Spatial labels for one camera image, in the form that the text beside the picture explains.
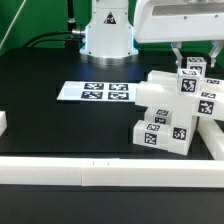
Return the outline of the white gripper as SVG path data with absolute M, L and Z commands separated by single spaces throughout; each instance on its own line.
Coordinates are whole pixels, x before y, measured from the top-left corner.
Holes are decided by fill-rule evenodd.
M 211 66 L 224 47 L 224 0 L 137 0 L 134 38 L 138 43 L 172 42 L 176 65 L 182 66 L 181 42 L 212 42 Z

